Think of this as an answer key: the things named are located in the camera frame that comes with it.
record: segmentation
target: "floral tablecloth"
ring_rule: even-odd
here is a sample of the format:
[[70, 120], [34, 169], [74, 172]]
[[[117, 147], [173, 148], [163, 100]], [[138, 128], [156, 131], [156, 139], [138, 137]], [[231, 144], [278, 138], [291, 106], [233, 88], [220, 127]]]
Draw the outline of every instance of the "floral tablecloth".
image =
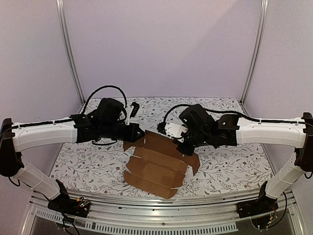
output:
[[[140, 109], [132, 122], [141, 129], [157, 132], [165, 113], [177, 104], [196, 104], [215, 110], [235, 110], [242, 112], [233, 98], [128, 98], [128, 103], [136, 101]], [[97, 107], [100, 99], [92, 99], [87, 111]], [[178, 116], [185, 107], [175, 109], [168, 117], [171, 122], [181, 123]], [[123, 152], [123, 142], [110, 146], [95, 146], [91, 142], [65, 143], [57, 157], [50, 176], [62, 181], [69, 189], [114, 195], [154, 197], [125, 183], [123, 172], [134, 148]], [[201, 196], [235, 192], [258, 188], [272, 177], [272, 171], [265, 153], [259, 144], [200, 147], [195, 151], [201, 166], [195, 176], [188, 167], [183, 186], [175, 197]]]

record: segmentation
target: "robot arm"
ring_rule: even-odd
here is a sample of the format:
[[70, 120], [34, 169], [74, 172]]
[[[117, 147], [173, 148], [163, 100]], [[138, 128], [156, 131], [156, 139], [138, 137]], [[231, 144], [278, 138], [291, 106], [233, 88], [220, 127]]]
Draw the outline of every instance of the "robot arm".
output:
[[12, 123], [7, 118], [0, 132], [0, 174], [22, 181], [42, 193], [49, 200], [48, 207], [52, 210], [86, 217], [89, 200], [70, 199], [60, 181], [50, 179], [27, 159], [22, 159], [21, 152], [35, 146], [82, 143], [101, 138], [135, 142], [144, 136], [139, 124], [129, 121], [137, 111], [136, 103], [124, 109], [119, 101], [104, 98], [88, 115], [71, 115], [60, 120], [27, 124]]
[[238, 114], [227, 114], [215, 121], [199, 104], [184, 110], [180, 116], [183, 126], [162, 122], [158, 131], [173, 137], [177, 150], [191, 156], [199, 146], [237, 146], [244, 143], [270, 143], [289, 145], [294, 154], [280, 171], [260, 189], [259, 198], [237, 205], [240, 217], [269, 212], [277, 207], [277, 198], [299, 177], [313, 171], [313, 118], [303, 117], [285, 120], [249, 120]]

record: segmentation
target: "cardboard flap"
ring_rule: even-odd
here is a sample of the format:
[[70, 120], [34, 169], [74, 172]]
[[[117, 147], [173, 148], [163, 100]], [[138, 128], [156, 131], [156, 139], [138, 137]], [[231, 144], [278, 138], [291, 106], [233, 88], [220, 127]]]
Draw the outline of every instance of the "cardboard flap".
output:
[[169, 199], [177, 193], [177, 189], [170, 189], [165, 186], [155, 184], [127, 171], [124, 171], [124, 179], [129, 185], [135, 186], [136, 188], [158, 195], [165, 199]]
[[137, 140], [135, 143], [124, 142], [124, 151], [131, 146], [143, 147], [152, 151], [179, 159], [192, 167], [193, 175], [198, 172], [200, 167], [199, 156], [194, 153], [191, 157], [183, 156], [176, 150], [176, 145], [172, 143], [172, 139], [159, 135], [157, 133], [147, 131], [145, 138]]
[[167, 166], [182, 173], [185, 173], [188, 167], [186, 163], [179, 159], [172, 158], [146, 148], [136, 147], [134, 155], [155, 164]]
[[167, 188], [182, 186], [185, 178], [185, 175], [181, 172], [134, 156], [130, 157], [126, 167], [132, 172], [132, 175]]

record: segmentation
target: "lavender wall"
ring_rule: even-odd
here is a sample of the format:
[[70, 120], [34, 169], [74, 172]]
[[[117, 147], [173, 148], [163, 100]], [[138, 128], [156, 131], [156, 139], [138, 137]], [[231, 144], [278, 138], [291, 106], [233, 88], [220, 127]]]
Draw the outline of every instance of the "lavender wall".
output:
[[[72, 82], [55, 1], [0, 2], [0, 120], [63, 118], [79, 102]], [[49, 173], [59, 145], [23, 152]], [[0, 234], [18, 234], [31, 190], [0, 176]]]
[[[246, 102], [256, 117], [291, 118], [313, 113], [313, 0], [269, 1], [262, 47]], [[275, 168], [293, 149], [267, 146]], [[304, 177], [292, 187], [306, 225], [313, 234], [313, 181]]]
[[67, 0], [84, 94], [115, 84], [128, 96], [239, 98], [260, 8], [260, 0]]

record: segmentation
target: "cardboard box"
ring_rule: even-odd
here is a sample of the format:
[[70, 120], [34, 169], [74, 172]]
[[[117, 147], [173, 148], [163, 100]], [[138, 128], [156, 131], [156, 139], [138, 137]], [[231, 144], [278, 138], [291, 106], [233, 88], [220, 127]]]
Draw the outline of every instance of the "cardboard box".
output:
[[134, 156], [126, 164], [125, 181], [154, 195], [169, 199], [182, 186], [187, 164], [194, 175], [200, 167], [197, 154], [184, 157], [176, 150], [172, 140], [146, 131], [145, 138], [135, 143], [124, 142], [124, 151], [135, 146]]
[[135, 143], [124, 142], [124, 151], [132, 146], [150, 149], [158, 153], [179, 159], [192, 167], [193, 175], [198, 172], [200, 167], [199, 156], [194, 153], [191, 157], [184, 156], [176, 150], [176, 145], [172, 143], [172, 139], [161, 136], [157, 133], [146, 131], [145, 138], [137, 140]]

